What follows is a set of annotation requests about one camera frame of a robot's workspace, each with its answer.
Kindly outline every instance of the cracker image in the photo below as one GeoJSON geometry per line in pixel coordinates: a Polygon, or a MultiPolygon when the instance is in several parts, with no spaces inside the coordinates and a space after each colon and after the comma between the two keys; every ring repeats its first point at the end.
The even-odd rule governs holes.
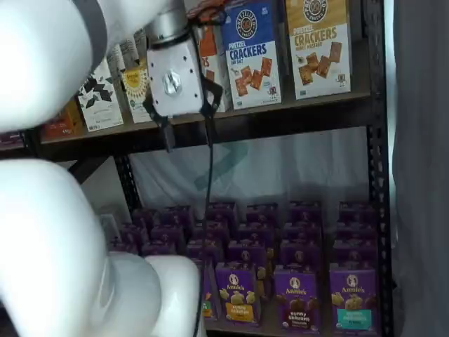
{"type": "Polygon", "coordinates": [[[301,81],[304,86],[314,81],[314,78],[311,76],[311,74],[312,70],[309,65],[305,65],[304,67],[300,68],[301,81]]]}
{"type": "Polygon", "coordinates": [[[262,59],[262,75],[270,76],[272,74],[273,60],[271,58],[262,59]]]}
{"type": "Polygon", "coordinates": [[[254,89],[260,90],[260,86],[262,85],[262,77],[262,73],[259,70],[254,70],[253,79],[251,81],[251,86],[254,89]]]}
{"type": "Polygon", "coordinates": [[[236,79],[236,87],[240,97],[248,95],[248,89],[245,84],[243,84],[243,78],[236,79]]]}
{"type": "Polygon", "coordinates": [[[210,70],[206,70],[206,78],[210,79],[212,82],[215,82],[215,73],[210,70]]]}
{"type": "Polygon", "coordinates": [[[332,304],[337,307],[341,306],[344,302],[343,296],[341,293],[333,293],[332,296],[332,304]]]}
{"type": "Polygon", "coordinates": [[[250,66],[244,67],[240,72],[243,78],[243,85],[247,86],[253,79],[250,66]]]}
{"type": "Polygon", "coordinates": [[[341,42],[333,42],[330,46],[329,60],[331,62],[340,63],[343,44],[341,42]]]}
{"type": "Polygon", "coordinates": [[[242,305],[244,304],[245,296],[239,293],[238,291],[234,292],[234,295],[231,296],[231,304],[234,305],[242,305]]]}
{"type": "Polygon", "coordinates": [[[329,58],[326,56],[321,56],[320,63],[318,64],[318,69],[316,71],[316,74],[327,79],[329,68],[330,68],[329,58]]]}
{"type": "Polygon", "coordinates": [[[255,302],[255,293],[252,291],[248,292],[248,295],[246,296],[246,302],[247,304],[253,304],[255,302]]]}
{"type": "Polygon", "coordinates": [[[318,69],[318,56],[316,53],[312,53],[306,57],[307,64],[310,66],[312,72],[315,72],[318,69]]]}

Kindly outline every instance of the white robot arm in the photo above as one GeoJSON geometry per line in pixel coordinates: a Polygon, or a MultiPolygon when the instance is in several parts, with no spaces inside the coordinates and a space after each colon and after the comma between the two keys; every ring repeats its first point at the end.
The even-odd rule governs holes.
{"type": "MultiPolygon", "coordinates": [[[[55,116],[109,49],[149,22],[153,42],[175,36],[187,22],[180,3],[0,0],[0,133],[55,116]]],[[[81,188],[55,164],[2,161],[0,179],[0,295],[20,336],[193,336],[195,264],[110,256],[81,188]]]]}

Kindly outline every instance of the annie's logo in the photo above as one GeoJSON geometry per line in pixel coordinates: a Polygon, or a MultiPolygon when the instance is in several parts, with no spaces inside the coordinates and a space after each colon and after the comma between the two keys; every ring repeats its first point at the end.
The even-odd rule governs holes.
{"type": "Polygon", "coordinates": [[[252,11],[244,9],[237,16],[236,27],[242,39],[250,39],[257,31],[257,18],[252,11]]]}
{"type": "Polygon", "coordinates": [[[290,279],[290,286],[292,289],[287,289],[286,293],[294,293],[296,295],[307,295],[305,290],[301,290],[301,281],[297,277],[292,277],[290,279]]]}
{"type": "Polygon", "coordinates": [[[304,0],[304,15],[312,23],[320,22],[328,12],[328,0],[304,0]]]}

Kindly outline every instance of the cracker box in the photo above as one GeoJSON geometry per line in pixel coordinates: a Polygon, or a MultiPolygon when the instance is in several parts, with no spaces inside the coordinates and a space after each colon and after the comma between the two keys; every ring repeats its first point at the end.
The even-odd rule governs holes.
{"type": "Polygon", "coordinates": [[[279,247],[279,262],[283,265],[297,263],[313,270],[321,270],[321,247],[304,240],[282,240],[279,247]]]}
{"type": "Polygon", "coordinates": [[[259,326],[261,307],[254,266],[237,262],[219,263],[215,275],[226,320],[259,326]]]}
{"type": "Polygon", "coordinates": [[[359,201],[340,202],[340,221],[346,223],[376,223],[377,215],[372,204],[359,201]]]}
{"type": "MultiPolygon", "coordinates": [[[[207,221],[206,222],[206,237],[208,239],[219,239],[223,244],[229,243],[229,228],[227,221],[207,221]]],[[[197,223],[192,232],[192,239],[203,238],[203,224],[197,223]]]]}
{"type": "Polygon", "coordinates": [[[269,223],[278,227],[278,204],[257,204],[246,207],[247,223],[269,223]]]}
{"type": "MultiPolygon", "coordinates": [[[[193,258],[192,261],[201,271],[201,260],[193,258]]],[[[218,295],[215,270],[211,262],[206,263],[203,277],[203,317],[207,320],[217,321],[222,314],[222,306],[220,303],[220,296],[218,295]]]]}
{"type": "Polygon", "coordinates": [[[289,221],[322,223],[323,210],[319,201],[291,201],[288,206],[289,221]]]}
{"type": "Polygon", "coordinates": [[[376,336],[378,311],[376,271],[331,270],[333,331],[353,336],[376,336]]]}
{"type": "Polygon", "coordinates": [[[274,283],[281,326],[298,333],[319,334],[321,317],[316,275],[296,265],[277,265],[274,283]]]}
{"type": "Polygon", "coordinates": [[[207,220],[223,221],[227,220],[229,230],[232,234],[237,231],[238,211],[235,202],[211,202],[206,212],[207,220]]]}
{"type": "Polygon", "coordinates": [[[176,255],[175,244],[172,242],[151,241],[142,246],[142,256],[176,255]]]}
{"type": "MultiPolygon", "coordinates": [[[[187,257],[203,259],[203,240],[190,240],[187,245],[187,257]]],[[[214,266],[225,261],[223,243],[218,239],[206,239],[206,259],[214,266]]]]}
{"type": "Polygon", "coordinates": [[[181,227],[176,225],[155,225],[152,229],[152,240],[159,240],[163,242],[174,242],[176,250],[179,253],[184,253],[186,249],[184,231],[181,227]]]}
{"type": "MultiPolygon", "coordinates": [[[[195,16],[205,6],[198,6],[188,13],[189,17],[195,16]]],[[[201,20],[214,19],[205,12],[201,20]]],[[[205,26],[203,38],[199,41],[199,53],[203,63],[203,74],[207,79],[215,82],[223,88],[222,100],[217,112],[226,112],[232,108],[231,86],[229,85],[229,73],[227,71],[226,52],[222,43],[222,32],[219,26],[205,26]]],[[[208,93],[208,101],[212,102],[213,94],[208,93]]]]}
{"type": "Polygon", "coordinates": [[[347,0],[286,0],[296,98],[351,90],[347,0]]]}
{"type": "Polygon", "coordinates": [[[233,240],[229,243],[227,257],[232,261],[253,263],[257,277],[257,294],[267,300],[272,293],[272,280],[269,274],[271,261],[267,258],[265,245],[253,240],[233,240]]]}
{"type": "Polygon", "coordinates": [[[234,109],[281,102],[272,0],[232,1],[222,26],[234,109]]]}
{"type": "Polygon", "coordinates": [[[286,223],[282,228],[283,239],[303,239],[316,244],[321,244],[321,226],[318,223],[309,221],[297,221],[286,223]]]}

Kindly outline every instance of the purple annie's box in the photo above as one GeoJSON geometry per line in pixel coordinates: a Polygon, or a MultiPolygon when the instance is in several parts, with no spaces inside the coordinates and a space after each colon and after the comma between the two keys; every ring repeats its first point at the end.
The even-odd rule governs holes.
{"type": "MultiPolygon", "coordinates": [[[[192,259],[201,272],[201,260],[192,259]]],[[[203,283],[203,317],[207,320],[217,321],[222,314],[222,306],[218,295],[217,280],[213,266],[206,263],[203,283]]]]}
{"type": "MultiPolygon", "coordinates": [[[[206,255],[208,260],[211,260],[213,265],[223,262],[225,255],[223,252],[223,243],[219,239],[206,240],[206,255]]],[[[187,245],[187,257],[191,259],[203,258],[203,240],[190,240],[187,245]]]]}
{"type": "Polygon", "coordinates": [[[261,307],[254,266],[237,262],[218,263],[215,275],[226,320],[259,326],[261,307]]]}
{"type": "Polygon", "coordinates": [[[253,263],[257,277],[257,294],[267,300],[272,293],[270,277],[271,261],[267,259],[267,251],[263,242],[253,240],[231,241],[228,246],[228,260],[253,263]]]}
{"type": "Polygon", "coordinates": [[[319,201],[291,201],[289,207],[289,221],[311,221],[321,224],[323,210],[319,201]]]}
{"type": "Polygon", "coordinates": [[[142,256],[150,255],[176,255],[173,242],[152,241],[142,247],[142,256]]]}
{"type": "Polygon", "coordinates": [[[238,213],[235,202],[211,202],[206,212],[206,219],[211,221],[227,220],[229,230],[237,231],[238,213]]]}
{"type": "Polygon", "coordinates": [[[278,227],[278,204],[256,204],[246,207],[247,223],[268,223],[278,227]]]}
{"type": "Polygon", "coordinates": [[[156,225],[151,232],[153,240],[174,242],[178,253],[183,254],[186,249],[183,229],[177,225],[156,225]]]}
{"type": "Polygon", "coordinates": [[[310,266],[311,269],[322,270],[321,247],[305,240],[282,240],[279,248],[279,262],[283,265],[298,263],[310,266]]]}
{"type": "Polygon", "coordinates": [[[282,327],[303,334],[319,334],[321,317],[316,275],[296,265],[277,265],[274,283],[282,327]]]}
{"type": "Polygon", "coordinates": [[[331,270],[330,292],[335,333],[377,335],[379,316],[375,270],[331,270]]]}
{"type": "Polygon", "coordinates": [[[282,229],[283,239],[303,239],[321,244],[321,226],[314,222],[286,223],[282,229]]]}
{"type": "Polygon", "coordinates": [[[376,211],[368,202],[340,202],[340,221],[345,223],[376,223],[376,211]]]}

